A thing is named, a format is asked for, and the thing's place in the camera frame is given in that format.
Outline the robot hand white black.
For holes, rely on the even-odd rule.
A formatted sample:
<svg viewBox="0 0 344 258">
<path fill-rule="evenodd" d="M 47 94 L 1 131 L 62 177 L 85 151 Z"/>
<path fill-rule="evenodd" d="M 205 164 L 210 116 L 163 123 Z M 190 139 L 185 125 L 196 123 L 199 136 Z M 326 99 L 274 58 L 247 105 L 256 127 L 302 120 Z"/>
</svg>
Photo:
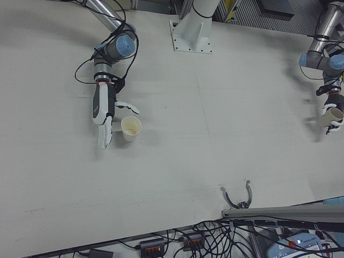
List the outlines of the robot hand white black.
<svg viewBox="0 0 344 258">
<path fill-rule="evenodd" d="M 92 120 L 98 125 L 98 145 L 101 149 L 106 149 L 112 141 L 115 108 L 127 108 L 135 114 L 140 114 L 134 105 L 117 101 L 114 86 L 105 81 L 97 82 L 92 100 Z"/>
<path fill-rule="evenodd" d="M 324 116 L 330 108 L 337 108 L 343 113 L 343 95 L 338 93 L 329 94 L 321 109 L 321 115 Z M 342 126 L 343 118 L 338 121 L 332 120 L 331 125 L 327 128 L 326 135 L 339 131 Z"/>
</svg>

